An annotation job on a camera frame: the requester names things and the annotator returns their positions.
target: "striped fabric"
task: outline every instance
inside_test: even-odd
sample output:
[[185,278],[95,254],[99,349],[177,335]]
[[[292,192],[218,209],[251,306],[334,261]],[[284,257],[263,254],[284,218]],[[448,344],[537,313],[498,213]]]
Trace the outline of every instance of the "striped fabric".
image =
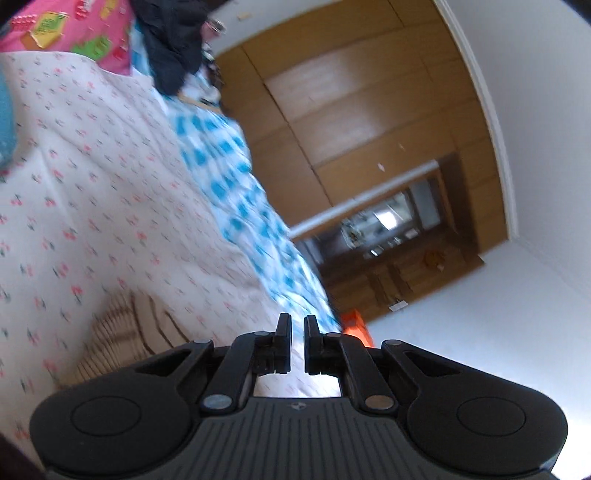
[[163,302],[142,292],[122,291],[111,296],[107,311],[93,323],[82,360],[59,384],[81,383],[188,341],[189,334]]

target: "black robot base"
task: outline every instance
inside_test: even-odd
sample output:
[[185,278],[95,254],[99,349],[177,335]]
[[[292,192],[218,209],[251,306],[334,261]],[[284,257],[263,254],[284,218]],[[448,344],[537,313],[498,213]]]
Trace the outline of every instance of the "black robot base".
[[291,317],[230,347],[187,343],[60,391],[31,419],[47,478],[550,480],[566,418],[530,388],[398,340],[304,321],[306,371],[340,398],[253,397],[290,370]]

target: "bed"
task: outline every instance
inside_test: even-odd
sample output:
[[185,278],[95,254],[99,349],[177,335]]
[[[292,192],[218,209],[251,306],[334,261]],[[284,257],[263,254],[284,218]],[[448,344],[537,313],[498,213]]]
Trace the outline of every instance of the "bed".
[[[158,296],[194,338],[228,345],[293,317],[293,373],[259,393],[338,395],[303,372],[302,322],[339,330],[318,279],[251,173],[239,125],[74,53],[1,53],[18,145],[0,171],[0,431],[28,419],[84,354],[114,291]],[[196,81],[204,81],[197,75]]]

